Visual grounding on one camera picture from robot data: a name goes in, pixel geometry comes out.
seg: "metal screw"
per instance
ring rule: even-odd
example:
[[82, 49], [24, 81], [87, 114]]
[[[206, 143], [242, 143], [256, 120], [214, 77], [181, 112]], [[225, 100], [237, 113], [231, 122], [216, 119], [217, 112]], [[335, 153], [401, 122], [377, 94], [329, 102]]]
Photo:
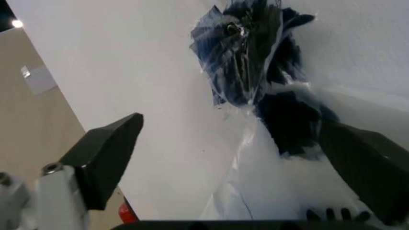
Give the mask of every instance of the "metal screw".
[[11, 178], [8, 173], [6, 172], [0, 172], [0, 184], [4, 186], [10, 186], [11, 185]]
[[43, 167], [43, 176], [47, 176], [63, 170], [63, 165], [60, 162], [51, 163]]

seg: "white surface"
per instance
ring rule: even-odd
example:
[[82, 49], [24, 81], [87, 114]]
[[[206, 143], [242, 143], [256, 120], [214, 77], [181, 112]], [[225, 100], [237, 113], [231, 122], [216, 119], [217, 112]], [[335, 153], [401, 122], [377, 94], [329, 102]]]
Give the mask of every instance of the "white surface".
[[[142, 219], [194, 219], [231, 166], [243, 125], [215, 111], [188, 49], [209, 0], [8, 0], [86, 130], [132, 112], [145, 126], [120, 186]], [[409, 1], [288, 0], [317, 84], [407, 96]]]
[[30, 70], [24, 66], [21, 69], [21, 72], [25, 82], [27, 83], [28, 87], [30, 87], [31, 92], [33, 92], [35, 95], [44, 93], [57, 86], [56, 81], [54, 80], [53, 76], [51, 76], [51, 73], [48, 71], [46, 66], [40, 66]]

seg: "ceiling light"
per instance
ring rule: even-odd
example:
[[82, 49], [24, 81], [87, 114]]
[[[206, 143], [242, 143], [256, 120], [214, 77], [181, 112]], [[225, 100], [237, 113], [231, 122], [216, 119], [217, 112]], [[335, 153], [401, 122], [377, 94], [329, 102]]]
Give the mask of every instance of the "ceiling light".
[[11, 23], [16, 28], [21, 28], [23, 26], [23, 23], [20, 20], [13, 20]]

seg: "black fabric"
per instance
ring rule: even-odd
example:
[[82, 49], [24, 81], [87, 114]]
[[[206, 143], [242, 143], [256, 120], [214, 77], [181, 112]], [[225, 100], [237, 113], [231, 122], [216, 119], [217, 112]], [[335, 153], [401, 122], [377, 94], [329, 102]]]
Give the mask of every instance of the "black fabric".
[[331, 164], [385, 224], [409, 212], [409, 152], [383, 135], [322, 121], [319, 143]]
[[257, 105], [258, 117], [266, 125], [280, 154], [304, 153], [303, 146], [315, 145], [320, 112], [297, 99], [295, 92], [266, 94]]
[[279, 39], [279, 7], [267, 0], [236, 1], [222, 13], [214, 6], [191, 32], [191, 49], [209, 76], [215, 104], [243, 106], [260, 99], [264, 66]]

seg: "torn plastic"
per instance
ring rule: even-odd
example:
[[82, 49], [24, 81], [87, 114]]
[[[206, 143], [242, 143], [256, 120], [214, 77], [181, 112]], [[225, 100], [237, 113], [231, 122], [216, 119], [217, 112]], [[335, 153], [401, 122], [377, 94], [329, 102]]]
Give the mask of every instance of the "torn plastic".
[[310, 151], [316, 152], [310, 159], [281, 158], [268, 130], [250, 115], [232, 167], [201, 219], [306, 219], [308, 209], [369, 210], [320, 149]]
[[191, 32], [191, 49], [210, 79], [214, 104], [254, 106], [280, 154], [293, 155], [315, 145], [319, 107], [317, 100], [304, 100], [308, 87], [283, 88], [281, 94], [276, 87], [307, 83], [291, 32], [315, 17], [280, 7], [267, 0], [234, 1], [223, 12], [214, 6]]
[[267, 0], [214, 6], [193, 29], [191, 49], [210, 79], [215, 104], [252, 105], [280, 41], [280, 6]]

